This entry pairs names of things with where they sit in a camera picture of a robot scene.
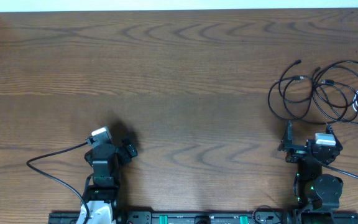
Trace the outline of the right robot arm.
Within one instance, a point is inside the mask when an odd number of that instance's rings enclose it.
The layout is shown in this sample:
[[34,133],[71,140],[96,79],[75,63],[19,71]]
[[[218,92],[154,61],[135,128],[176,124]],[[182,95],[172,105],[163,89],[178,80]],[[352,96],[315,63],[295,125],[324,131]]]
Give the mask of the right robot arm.
[[305,145],[293,142],[292,123],[288,122],[279,151],[286,152],[285,161],[298,167],[293,193],[298,208],[285,214],[285,223],[334,223],[334,211],[339,208],[343,181],[331,174],[323,173],[323,166],[334,162],[343,146],[332,127],[326,126],[325,133],[316,133]]

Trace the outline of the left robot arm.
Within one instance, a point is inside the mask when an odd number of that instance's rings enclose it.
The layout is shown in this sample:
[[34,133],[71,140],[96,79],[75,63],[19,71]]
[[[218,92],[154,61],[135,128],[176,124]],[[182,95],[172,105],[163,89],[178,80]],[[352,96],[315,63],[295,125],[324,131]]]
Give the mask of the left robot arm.
[[85,161],[93,169],[83,192],[77,223],[120,223],[117,208],[121,187],[121,167],[137,156],[128,139],[115,146],[111,140],[88,140],[92,149],[85,154]]

